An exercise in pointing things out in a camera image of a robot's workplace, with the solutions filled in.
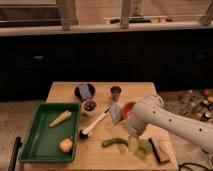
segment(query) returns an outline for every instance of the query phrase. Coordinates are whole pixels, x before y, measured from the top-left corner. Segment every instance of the small bowl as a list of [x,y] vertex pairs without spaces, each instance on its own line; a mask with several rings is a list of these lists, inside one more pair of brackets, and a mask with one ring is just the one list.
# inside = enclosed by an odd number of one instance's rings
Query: small bowl
[[[82,84],[80,84],[79,86],[81,86],[81,85],[87,85],[87,86],[89,87],[89,92],[91,93],[91,98],[93,98],[93,96],[95,95],[95,87],[94,87],[92,84],[88,84],[88,83],[82,83]],[[75,88],[74,94],[75,94],[75,96],[76,96],[79,100],[85,101],[85,100],[87,100],[87,99],[83,99],[83,98],[82,98],[82,96],[81,96],[81,94],[80,94],[80,91],[79,91],[79,86],[77,86],[77,87]]]
[[81,105],[81,111],[86,116],[95,116],[97,114],[97,108],[98,104],[91,99],[85,100]]
[[121,115],[123,119],[127,119],[132,113],[133,106],[136,102],[128,102],[121,108]]

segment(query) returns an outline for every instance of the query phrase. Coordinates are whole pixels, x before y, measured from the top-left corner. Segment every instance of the tray rim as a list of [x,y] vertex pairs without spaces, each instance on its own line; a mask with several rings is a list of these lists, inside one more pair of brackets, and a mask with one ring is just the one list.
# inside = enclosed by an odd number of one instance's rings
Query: tray rim
[[[26,142],[27,142],[27,140],[28,140],[28,138],[29,138],[29,135],[30,135],[30,131],[32,130],[32,127],[33,127],[33,124],[34,124],[34,122],[35,122],[35,119],[36,119],[36,116],[37,116],[37,113],[38,113],[38,110],[39,110],[39,108],[41,107],[41,106],[46,106],[46,105],[76,105],[77,106],[77,108],[78,108],[78,117],[77,117],[77,121],[76,121],[76,124],[78,125],[78,127],[77,127],[77,131],[76,131],[76,133],[75,133],[75,141],[74,141],[74,148],[73,148],[73,158],[71,157],[70,159],[67,159],[67,157],[65,157],[65,160],[54,160],[54,161],[52,161],[52,160],[49,160],[49,161],[47,161],[47,160],[45,160],[45,161],[38,161],[38,160],[36,160],[36,159],[22,159],[21,157],[22,157],[22,155],[23,155],[23,152],[24,152],[24,149],[25,149],[25,146],[26,146]],[[76,154],[76,149],[77,149],[77,142],[78,142],[78,132],[79,132],[79,122],[80,122],[80,109],[81,109],[81,105],[79,104],[79,103],[40,103],[37,107],[36,107],[36,109],[35,109],[35,111],[33,112],[33,118],[32,118],[32,120],[31,120],[31,122],[30,122],[30,126],[29,126],[29,128],[28,128],[28,130],[27,130],[27,134],[25,135],[25,138],[24,138],[24,141],[23,141],[23,145],[22,145],[22,147],[21,147],[21,151],[20,151],[20,154],[19,154],[19,156],[18,156],[18,161],[20,162],[20,163],[68,163],[68,162],[72,162],[74,159],[75,159],[75,154]]]

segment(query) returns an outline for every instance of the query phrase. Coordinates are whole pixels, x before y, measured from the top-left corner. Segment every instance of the green cucumber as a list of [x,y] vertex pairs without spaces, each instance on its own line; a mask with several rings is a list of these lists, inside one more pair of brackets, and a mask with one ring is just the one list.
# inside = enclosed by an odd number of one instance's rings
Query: green cucumber
[[111,139],[105,140],[105,141],[102,142],[101,146],[102,147],[108,147],[112,144],[124,144],[128,147],[127,140],[122,139],[122,138],[111,138]]

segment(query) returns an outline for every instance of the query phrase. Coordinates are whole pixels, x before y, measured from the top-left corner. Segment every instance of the red bowl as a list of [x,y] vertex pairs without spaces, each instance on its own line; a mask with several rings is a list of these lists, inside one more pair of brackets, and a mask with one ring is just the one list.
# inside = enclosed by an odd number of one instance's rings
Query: red bowl
[[123,119],[127,119],[132,113],[133,106],[136,102],[128,102],[121,108],[121,115]]

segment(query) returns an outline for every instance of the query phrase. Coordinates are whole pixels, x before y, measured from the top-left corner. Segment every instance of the orange object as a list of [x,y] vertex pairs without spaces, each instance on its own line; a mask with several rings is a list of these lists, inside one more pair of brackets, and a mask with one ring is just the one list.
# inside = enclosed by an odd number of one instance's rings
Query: orange object
[[123,119],[127,119],[128,116],[130,116],[133,113],[132,109],[135,103],[136,102],[128,102],[121,108],[121,115]]
[[207,100],[208,100],[209,103],[213,103],[213,96],[209,96],[209,97],[207,98]]

